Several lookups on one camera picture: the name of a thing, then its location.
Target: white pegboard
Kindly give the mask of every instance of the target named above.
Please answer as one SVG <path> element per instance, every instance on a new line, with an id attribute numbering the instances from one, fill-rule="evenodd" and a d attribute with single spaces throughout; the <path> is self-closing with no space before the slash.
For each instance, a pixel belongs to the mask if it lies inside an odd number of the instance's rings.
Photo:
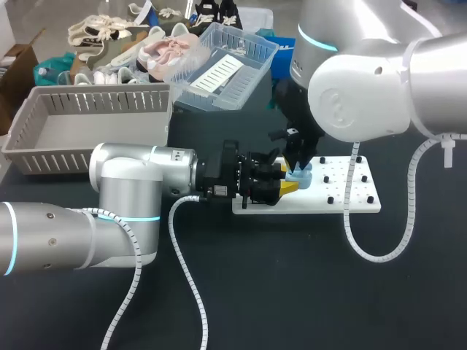
<path id="1" fill-rule="evenodd" d="M 248 203 L 247 209 L 242 209 L 242 198 L 237 196 L 232 200 L 232 212 L 243 215 L 259 214 L 342 214 L 344 212 L 344 193 L 350 157 L 325 157 L 325 163 L 320 164 L 320 157 L 312 159 L 312 184 L 306 190 L 285 195 L 276 206 Z M 277 158 L 276 163 L 285 163 L 283 158 Z M 329 176 L 329 183 L 324 182 Z M 373 203 L 367 203 L 368 197 L 374 198 Z M 333 197 L 334 203 L 328 204 L 328 198 Z M 352 192 L 350 196 L 351 213 L 379 213 L 379 201 L 376 186 L 371 175 L 368 161 L 362 157 L 361 163 L 355 165 Z"/>

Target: green fabric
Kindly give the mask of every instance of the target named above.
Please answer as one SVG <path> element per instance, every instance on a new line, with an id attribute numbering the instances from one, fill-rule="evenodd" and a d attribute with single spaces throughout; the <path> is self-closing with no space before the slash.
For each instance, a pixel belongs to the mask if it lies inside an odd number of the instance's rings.
<path id="1" fill-rule="evenodd" d="M 69 71 L 72 68 L 75 54 L 67 52 L 62 57 L 52 57 L 44 62 L 39 63 L 34 67 L 34 81 L 36 86 L 45 85 L 57 85 L 57 82 L 53 82 L 45 79 L 39 75 L 39 68 L 52 68 L 57 71 Z"/>

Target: black shoe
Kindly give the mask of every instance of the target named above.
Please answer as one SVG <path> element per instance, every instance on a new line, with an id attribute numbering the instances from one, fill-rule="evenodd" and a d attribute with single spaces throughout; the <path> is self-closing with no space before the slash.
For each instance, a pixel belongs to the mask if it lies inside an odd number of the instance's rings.
<path id="1" fill-rule="evenodd" d="M 236 8 L 234 0 L 222 0 L 219 10 L 219 22 L 224 26 L 243 29 L 239 16 L 239 9 Z"/>
<path id="2" fill-rule="evenodd" d="M 190 33 L 200 36 L 212 22 L 218 22 L 219 5 L 214 0 L 201 0 L 199 5 L 195 5 L 198 18 L 188 30 Z"/>

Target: black table surface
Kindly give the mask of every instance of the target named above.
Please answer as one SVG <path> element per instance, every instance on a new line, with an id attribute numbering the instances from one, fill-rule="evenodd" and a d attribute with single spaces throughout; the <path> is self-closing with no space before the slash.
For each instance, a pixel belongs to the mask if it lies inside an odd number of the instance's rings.
<path id="1" fill-rule="evenodd" d="M 266 152 L 267 132 L 285 126 L 275 111 L 178 114 L 169 145 L 200 156 L 238 139 L 242 151 Z M 372 254 L 398 244 L 406 224 L 406 170 L 421 144 L 414 133 L 361 147 L 382 201 L 379 214 L 352 215 L 358 243 Z M 349 155 L 325 137 L 321 155 Z M 208 349 L 464 349 L 467 343 L 467 148 L 443 169 L 435 147 L 417 175 L 417 221 L 408 249 L 378 265 L 356 255 L 342 215 L 235 216 L 227 203 L 187 203 L 175 218 L 179 244 L 204 301 Z M 18 176 L 0 201 L 44 201 L 80 208 L 99 197 L 86 176 Z M 155 262 L 143 268 L 135 298 L 110 349 L 199 349 L 195 300 L 171 246 L 163 201 Z M 89 269 L 0 279 L 2 349 L 99 349 L 122 302 L 132 269 Z"/>

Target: white floor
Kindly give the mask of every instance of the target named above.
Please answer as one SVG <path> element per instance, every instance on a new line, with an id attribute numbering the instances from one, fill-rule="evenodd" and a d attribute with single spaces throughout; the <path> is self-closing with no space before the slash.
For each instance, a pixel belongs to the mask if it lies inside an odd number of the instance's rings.
<path id="1" fill-rule="evenodd" d="M 445 4 L 444 0 L 417 0 L 419 11 L 444 34 L 467 31 L 467 4 Z M 70 50 L 67 28 L 109 6 L 110 14 L 125 17 L 128 3 L 143 4 L 144 0 L 8 0 L 7 10 L 17 42 L 29 42 L 42 28 L 43 35 L 34 45 L 39 61 L 63 55 Z M 167 1 L 182 12 L 186 0 Z M 278 36 L 296 35 L 301 0 L 236 0 L 239 6 L 265 7 L 274 12 L 274 30 Z"/>

